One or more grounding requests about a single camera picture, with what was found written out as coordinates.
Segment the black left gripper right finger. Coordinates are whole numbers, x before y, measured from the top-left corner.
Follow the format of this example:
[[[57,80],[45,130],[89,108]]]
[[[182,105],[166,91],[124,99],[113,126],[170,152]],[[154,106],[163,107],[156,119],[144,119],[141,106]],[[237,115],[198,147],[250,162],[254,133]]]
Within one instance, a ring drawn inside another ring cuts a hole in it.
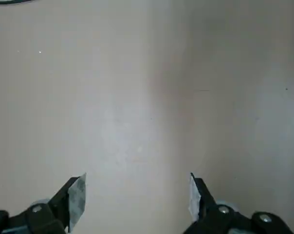
[[[232,206],[217,203],[202,178],[190,173],[189,212],[191,225],[186,234],[292,234],[283,219],[269,212],[254,212],[250,217]]]

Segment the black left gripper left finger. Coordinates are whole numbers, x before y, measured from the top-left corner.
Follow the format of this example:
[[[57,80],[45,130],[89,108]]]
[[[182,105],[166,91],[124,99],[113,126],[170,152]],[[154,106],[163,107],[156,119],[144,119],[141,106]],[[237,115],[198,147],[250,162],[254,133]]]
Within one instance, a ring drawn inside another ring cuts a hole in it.
[[[86,205],[86,174],[71,177],[51,198],[16,216],[0,210],[0,234],[69,234]]]

